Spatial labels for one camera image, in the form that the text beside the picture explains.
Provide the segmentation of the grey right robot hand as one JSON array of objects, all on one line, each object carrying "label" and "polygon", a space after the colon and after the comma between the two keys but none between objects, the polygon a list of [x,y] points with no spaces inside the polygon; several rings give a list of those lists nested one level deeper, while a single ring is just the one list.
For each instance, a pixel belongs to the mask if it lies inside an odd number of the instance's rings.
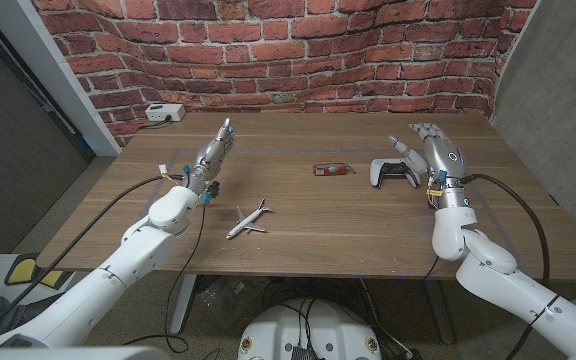
[{"label": "grey right robot hand", "polygon": [[403,154],[404,162],[415,172],[429,176],[426,191],[429,203],[437,209],[468,207],[460,179],[466,176],[464,159],[459,148],[441,128],[432,123],[410,124],[424,143],[424,156],[390,136],[389,142]]}]

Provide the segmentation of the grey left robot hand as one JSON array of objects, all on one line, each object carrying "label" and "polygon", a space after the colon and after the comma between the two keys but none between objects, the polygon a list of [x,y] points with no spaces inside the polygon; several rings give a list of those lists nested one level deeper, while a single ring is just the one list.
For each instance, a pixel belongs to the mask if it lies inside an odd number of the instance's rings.
[{"label": "grey left robot hand", "polygon": [[230,121],[230,118],[226,118],[215,137],[197,153],[186,185],[197,195],[201,195],[216,178],[223,160],[233,147],[235,133]]}]

